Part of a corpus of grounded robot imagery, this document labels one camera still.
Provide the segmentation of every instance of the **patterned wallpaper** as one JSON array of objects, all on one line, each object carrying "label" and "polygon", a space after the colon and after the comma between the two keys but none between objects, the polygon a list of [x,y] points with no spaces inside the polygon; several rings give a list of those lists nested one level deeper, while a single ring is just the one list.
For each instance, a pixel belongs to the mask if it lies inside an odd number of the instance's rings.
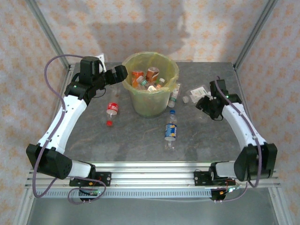
[{"label": "patterned wallpaper", "polygon": [[255,125],[277,145],[276,167],[295,224],[300,224],[299,12],[299,2],[278,1],[238,71]]},{"label": "patterned wallpaper", "polygon": [[37,0],[64,53],[234,62],[267,0]]},{"label": "patterned wallpaper", "polygon": [[[54,95],[44,82],[44,66],[55,56],[23,0],[2,0],[0,14],[0,224],[12,224],[31,165],[25,150],[50,124]],[[49,67],[54,88],[66,72]]]}]

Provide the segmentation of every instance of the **coca-cola bottle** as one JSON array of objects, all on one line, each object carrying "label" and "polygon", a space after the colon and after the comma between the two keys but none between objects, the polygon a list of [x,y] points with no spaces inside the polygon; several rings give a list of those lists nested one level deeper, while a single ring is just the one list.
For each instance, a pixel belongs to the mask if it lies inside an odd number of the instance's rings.
[{"label": "coca-cola bottle", "polygon": [[118,114],[118,110],[119,110],[118,102],[120,97],[120,89],[115,86],[111,86],[111,89],[112,89],[111,98],[106,110],[106,115],[107,115],[106,125],[108,127],[113,126],[113,120]]}]

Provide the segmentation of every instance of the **red label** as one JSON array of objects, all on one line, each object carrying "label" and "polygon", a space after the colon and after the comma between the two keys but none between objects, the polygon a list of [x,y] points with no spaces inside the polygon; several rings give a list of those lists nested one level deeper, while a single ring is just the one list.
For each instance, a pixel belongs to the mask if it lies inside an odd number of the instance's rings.
[{"label": "red label", "polygon": [[114,102],[111,102],[111,103],[108,104],[107,109],[108,110],[114,110],[114,111],[118,112],[119,106],[118,106],[118,104],[116,104]]}]

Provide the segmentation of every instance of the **trash bin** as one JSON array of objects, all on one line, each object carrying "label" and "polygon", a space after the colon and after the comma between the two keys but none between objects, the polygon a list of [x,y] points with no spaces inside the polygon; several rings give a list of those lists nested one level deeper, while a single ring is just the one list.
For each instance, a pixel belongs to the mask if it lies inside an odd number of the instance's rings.
[{"label": "trash bin", "polygon": [[[135,111],[146,118],[160,115],[166,109],[170,94],[175,88],[178,79],[179,69],[177,64],[172,59],[157,52],[140,52],[133,54],[122,64],[128,71],[128,76],[126,80],[123,81],[123,86],[130,93]],[[157,80],[164,78],[164,87],[152,92],[133,88],[131,86],[132,71],[141,70],[146,73],[149,67],[159,69]]]}]

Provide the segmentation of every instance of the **blue label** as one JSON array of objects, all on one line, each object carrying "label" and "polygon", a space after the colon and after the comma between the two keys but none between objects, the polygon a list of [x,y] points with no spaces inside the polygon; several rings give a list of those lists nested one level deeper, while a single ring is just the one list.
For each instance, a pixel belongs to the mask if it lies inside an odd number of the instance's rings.
[{"label": "blue label", "polygon": [[168,123],[165,126],[165,139],[167,141],[175,141],[177,125]]}]

